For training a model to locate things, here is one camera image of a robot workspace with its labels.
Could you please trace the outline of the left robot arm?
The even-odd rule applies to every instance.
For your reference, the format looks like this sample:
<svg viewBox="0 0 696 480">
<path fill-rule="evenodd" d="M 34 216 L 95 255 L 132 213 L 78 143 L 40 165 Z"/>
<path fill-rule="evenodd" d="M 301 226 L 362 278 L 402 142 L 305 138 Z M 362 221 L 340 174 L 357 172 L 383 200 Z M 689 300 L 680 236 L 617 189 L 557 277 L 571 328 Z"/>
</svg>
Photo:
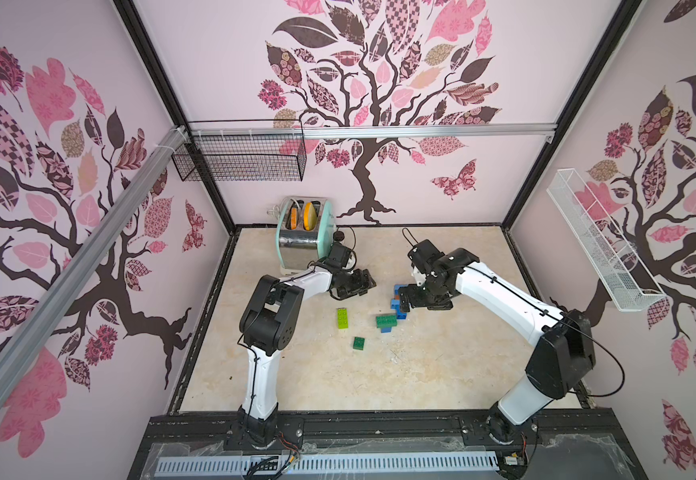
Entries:
<svg viewBox="0 0 696 480">
<path fill-rule="evenodd" d="M 239 323 L 237 344 L 248 356 L 248 377 L 239 423 L 256 447 L 271 445 L 277 436 L 277 378 L 282 351 L 296 330 L 304 301 L 329 294 L 337 301 L 366 294 L 376 286 L 367 269 L 314 265 L 296 275 L 262 276 Z"/>
</svg>

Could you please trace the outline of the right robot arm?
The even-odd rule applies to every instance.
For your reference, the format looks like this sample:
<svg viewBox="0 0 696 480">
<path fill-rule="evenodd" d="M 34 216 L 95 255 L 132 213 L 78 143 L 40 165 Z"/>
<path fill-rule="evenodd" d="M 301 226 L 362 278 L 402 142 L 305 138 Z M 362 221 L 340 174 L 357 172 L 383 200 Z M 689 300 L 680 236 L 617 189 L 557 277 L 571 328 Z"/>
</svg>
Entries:
<svg viewBox="0 0 696 480">
<path fill-rule="evenodd" d="M 403 312 L 450 310 L 454 298 L 469 297 L 533 347 L 523 376 L 488 411 L 485 424 L 492 441 L 513 443 L 528 420 L 565 397 L 595 366 L 590 321 L 580 311 L 531 296 L 463 248 L 446 254 L 424 240 L 407 257 L 415 282 L 398 288 Z"/>
</svg>

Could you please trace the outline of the dark green long lego brick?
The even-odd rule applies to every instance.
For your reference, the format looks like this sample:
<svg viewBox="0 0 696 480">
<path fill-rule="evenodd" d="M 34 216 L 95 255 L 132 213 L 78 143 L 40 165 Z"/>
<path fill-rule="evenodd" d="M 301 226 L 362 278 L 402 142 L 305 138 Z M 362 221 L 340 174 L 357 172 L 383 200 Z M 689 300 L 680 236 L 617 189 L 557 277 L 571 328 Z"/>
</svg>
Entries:
<svg viewBox="0 0 696 480">
<path fill-rule="evenodd" d="M 376 327 L 381 329 L 383 327 L 395 327 L 398 324 L 398 320 L 395 315 L 377 315 L 375 317 Z"/>
</svg>

